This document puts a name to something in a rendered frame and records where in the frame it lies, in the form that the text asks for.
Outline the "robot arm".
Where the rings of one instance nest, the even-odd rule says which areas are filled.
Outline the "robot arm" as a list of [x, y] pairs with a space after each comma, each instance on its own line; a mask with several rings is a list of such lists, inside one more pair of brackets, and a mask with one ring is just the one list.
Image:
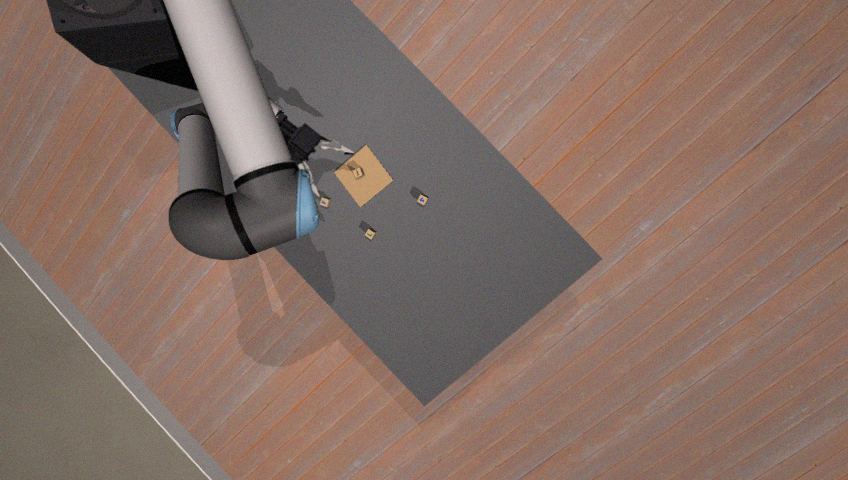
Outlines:
[[[179, 140], [175, 239], [197, 255], [236, 260], [315, 231], [308, 172], [292, 160], [277, 121], [284, 109], [267, 96], [231, 0], [163, 2], [203, 101], [170, 113]], [[214, 131], [236, 188], [228, 195]]]

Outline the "tan flat mat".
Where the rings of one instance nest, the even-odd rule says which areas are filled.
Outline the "tan flat mat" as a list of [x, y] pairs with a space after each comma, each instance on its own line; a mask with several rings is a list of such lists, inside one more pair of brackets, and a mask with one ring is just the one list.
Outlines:
[[[355, 178], [359, 167], [365, 175]], [[334, 173], [360, 208], [394, 181], [367, 145]]]

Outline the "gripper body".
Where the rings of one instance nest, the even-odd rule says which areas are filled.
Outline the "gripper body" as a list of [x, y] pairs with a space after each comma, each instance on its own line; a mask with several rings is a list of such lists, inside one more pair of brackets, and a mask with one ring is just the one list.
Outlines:
[[[287, 146], [288, 146], [288, 149], [289, 149], [291, 155], [293, 155], [293, 157], [296, 158], [297, 160], [308, 161], [309, 160], [308, 156], [311, 153], [315, 153], [316, 150], [314, 149], [314, 147], [317, 146], [320, 143], [321, 135], [319, 135], [316, 131], [314, 131], [306, 123], [304, 123], [302, 125], [302, 127], [296, 127], [289, 120], [286, 120], [288, 117], [284, 114], [286, 116], [286, 119], [285, 119], [285, 116], [283, 114], [284, 113], [279, 114], [277, 121], [278, 121], [279, 126], [281, 127], [280, 129], [282, 131], [282, 134], [284, 136], [284, 139], [287, 143]], [[295, 147], [295, 148], [293, 148], [293, 147]], [[297, 152], [293, 149], [297, 150]], [[310, 154], [309, 154], [309, 152], [310, 152]]]

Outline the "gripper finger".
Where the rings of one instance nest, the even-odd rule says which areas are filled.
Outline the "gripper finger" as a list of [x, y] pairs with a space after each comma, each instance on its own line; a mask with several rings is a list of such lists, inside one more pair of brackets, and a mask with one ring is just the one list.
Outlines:
[[325, 137], [323, 137], [323, 136], [321, 136], [321, 138], [320, 138], [320, 139], [321, 139], [321, 140], [320, 140], [320, 143], [318, 144], [318, 147], [319, 147], [322, 151], [326, 151], [326, 150], [333, 150], [333, 151], [335, 151], [335, 152], [342, 152], [343, 154], [354, 154], [354, 152], [353, 152], [353, 151], [351, 151], [350, 149], [348, 149], [348, 148], [346, 148], [346, 147], [342, 146], [342, 145], [340, 144], [340, 142], [339, 142], [339, 141], [331, 141], [331, 142], [330, 142], [328, 139], [326, 139], [326, 138], [325, 138]]
[[[311, 172], [310, 172], [310, 170], [308, 170], [308, 169], [309, 169], [308, 165], [306, 165], [305, 161], [301, 162], [301, 160], [297, 160], [296, 158], [294, 158], [294, 157], [293, 157], [293, 155], [292, 155], [292, 158], [293, 158], [293, 160], [296, 162], [297, 167], [298, 167], [298, 169], [299, 169], [299, 170], [300, 170], [300, 169], [306, 169], [306, 170], [307, 170], [308, 175], [309, 175], [309, 179], [310, 179], [310, 182], [311, 182], [312, 190], [313, 190], [313, 192], [314, 192], [314, 193], [315, 193], [318, 197], [320, 197], [319, 191], [318, 191], [318, 189], [315, 187], [315, 185], [314, 185], [314, 183], [313, 183], [313, 179], [312, 179]], [[307, 168], [308, 168], [308, 169], [307, 169]], [[312, 181], [311, 181], [311, 180], [312, 180]]]

